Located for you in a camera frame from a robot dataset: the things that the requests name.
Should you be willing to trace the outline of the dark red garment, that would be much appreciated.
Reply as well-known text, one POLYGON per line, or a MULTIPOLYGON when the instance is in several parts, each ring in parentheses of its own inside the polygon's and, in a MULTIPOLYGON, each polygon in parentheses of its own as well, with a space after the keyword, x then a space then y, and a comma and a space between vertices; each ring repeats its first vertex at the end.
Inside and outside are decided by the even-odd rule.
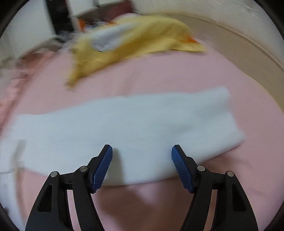
POLYGON ((111 22, 123 14, 134 13, 132 1, 118 1, 98 5, 94 13, 95 21, 111 22))

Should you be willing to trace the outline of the pink bed sheet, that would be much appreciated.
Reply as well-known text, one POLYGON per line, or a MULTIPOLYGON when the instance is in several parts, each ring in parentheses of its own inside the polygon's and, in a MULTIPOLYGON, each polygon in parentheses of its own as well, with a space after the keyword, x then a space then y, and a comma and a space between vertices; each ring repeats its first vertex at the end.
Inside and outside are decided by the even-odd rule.
POLYGON ((1 230, 273 230, 283 61, 231 27, 125 14, 1 68, 1 230))

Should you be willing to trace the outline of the cream padded headboard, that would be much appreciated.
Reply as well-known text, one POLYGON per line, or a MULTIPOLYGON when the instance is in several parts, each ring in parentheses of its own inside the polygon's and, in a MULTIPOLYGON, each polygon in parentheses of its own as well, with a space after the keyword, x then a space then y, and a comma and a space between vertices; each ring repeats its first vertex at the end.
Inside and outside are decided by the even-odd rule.
POLYGON ((142 14, 178 19, 248 74, 283 108, 283 36, 263 1, 134 1, 142 14))

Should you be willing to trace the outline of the white knit cardigan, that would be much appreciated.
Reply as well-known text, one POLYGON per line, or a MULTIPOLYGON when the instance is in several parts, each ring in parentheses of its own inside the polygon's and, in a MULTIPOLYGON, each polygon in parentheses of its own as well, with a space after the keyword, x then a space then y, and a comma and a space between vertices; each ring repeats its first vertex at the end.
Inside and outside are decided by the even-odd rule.
POLYGON ((176 175, 171 149, 180 145, 197 163, 245 140, 225 87, 89 101, 51 113, 21 114, 1 139, 1 203, 20 230, 19 169, 70 173, 113 147, 105 186, 155 182, 176 175))

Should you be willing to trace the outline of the yellow garment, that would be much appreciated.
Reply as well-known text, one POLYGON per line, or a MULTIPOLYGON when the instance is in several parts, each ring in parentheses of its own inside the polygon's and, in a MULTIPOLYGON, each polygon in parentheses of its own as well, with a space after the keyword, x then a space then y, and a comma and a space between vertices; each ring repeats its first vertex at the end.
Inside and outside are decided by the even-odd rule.
POLYGON ((72 47, 73 67, 67 87, 120 61, 146 54, 177 50, 204 52, 183 22, 157 15, 115 19, 80 35, 72 47))

